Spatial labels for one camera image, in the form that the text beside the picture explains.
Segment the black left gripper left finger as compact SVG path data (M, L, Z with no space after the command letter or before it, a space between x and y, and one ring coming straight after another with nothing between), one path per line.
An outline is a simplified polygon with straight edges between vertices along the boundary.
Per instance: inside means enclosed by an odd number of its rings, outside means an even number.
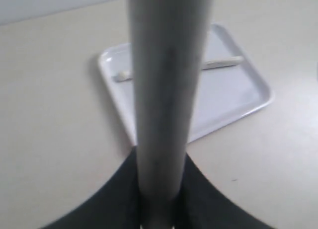
M136 148L88 200L45 229L139 229L140 193Z

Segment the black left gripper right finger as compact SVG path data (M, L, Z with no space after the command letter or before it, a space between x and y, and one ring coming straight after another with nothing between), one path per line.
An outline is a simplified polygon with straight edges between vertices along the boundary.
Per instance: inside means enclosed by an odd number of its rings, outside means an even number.
M267 229L268 225L225 197L187 155L174 227L176 229Z

